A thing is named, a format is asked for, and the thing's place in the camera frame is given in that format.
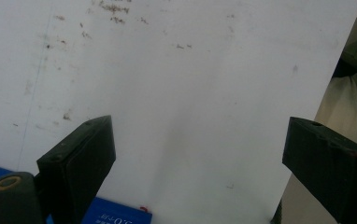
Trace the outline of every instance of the white board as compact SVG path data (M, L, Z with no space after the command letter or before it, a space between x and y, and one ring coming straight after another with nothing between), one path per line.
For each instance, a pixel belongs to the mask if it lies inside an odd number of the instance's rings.
M99 196L154 224L268 223L289 116L313 119L355 1L0 1L0 166L111 114Z

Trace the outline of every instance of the dark stain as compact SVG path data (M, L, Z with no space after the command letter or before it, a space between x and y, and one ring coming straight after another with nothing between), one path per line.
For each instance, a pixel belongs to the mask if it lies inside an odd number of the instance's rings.
M101 1L99 6L104 10L112 12L112 14L115 14L116 12L125 12L126 14L129 13L129 7L120 7L114 4L106 5L104 1Z
M115 21L115 23L120 23L120 24L125 24L125 21L123 19L120 19L118 17L111 17L111 21Z
M82 32L82 36L83 36L84 38L90 38L90 39L92 39L92 37L91 37L90 35L88 35L87 33L85 33L85 31Z
M63 119L71 120L70 115L68 113L63 114Z
M144 22L145 24L149 24L144 18L141 18L141 21Z
M65 18L63 16L55 16L55 19L59 20L59 21L64 21Z

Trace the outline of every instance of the scratch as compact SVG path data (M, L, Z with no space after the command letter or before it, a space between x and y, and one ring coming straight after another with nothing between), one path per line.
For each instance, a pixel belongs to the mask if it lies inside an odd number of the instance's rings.
M44 54L45 47L48 44L47 43L48 42L47 34L48 34L48 30L50 29L50 18L51 18L51 15L52 15L52 10L53 10L53 7L50 7L50 15L49 15L47 27L45 28L44 43L43 43L43 46L41 48L41 55ZM34 83L34 90L33 90L32 98L31 98L31 102L30 102L30 107L29 107L29 110L27 111L27 116L26 116L27 119L26 119L26 123L24 125L24 134L23 134L23 138L21 140L21 152L19 153L18 165L16 166L16 170L17 171L19 170L19 166L21 164L21 154L23 153L23 149L24 149L24 140L26 139L26 135L27 135L27 127L28 127L28 124L29 124L30 115L31 115L31 112L32 112L33 104L34 104L34 98L35 98L35 95L36 95L36 84L38 82L39 74L41 72L41 64L42 64L42 62L43 62L43 58L41 57L39 59L39 62L38 62L38 69L36 71L36 81Z

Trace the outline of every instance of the blue object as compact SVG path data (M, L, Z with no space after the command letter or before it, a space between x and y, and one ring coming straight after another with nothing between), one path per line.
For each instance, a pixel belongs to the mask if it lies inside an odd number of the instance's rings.
M0 175L6 175L11 171L0 168ZM91 206L82 219L84 224L150 224L152 214L127 207L104 199L94 198ZM53 224L50 217L48 224Z

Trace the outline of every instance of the black plastic part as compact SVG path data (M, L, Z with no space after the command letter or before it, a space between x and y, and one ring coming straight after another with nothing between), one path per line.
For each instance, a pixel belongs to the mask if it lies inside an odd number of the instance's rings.
M283 163L338 223L357 224L357 144L323 125L291 118Z
M0 223L45 223L31 174L16 172L0 176Z
M54 223L80 223L114 161L111 116L84 122L37 161L43 209Z

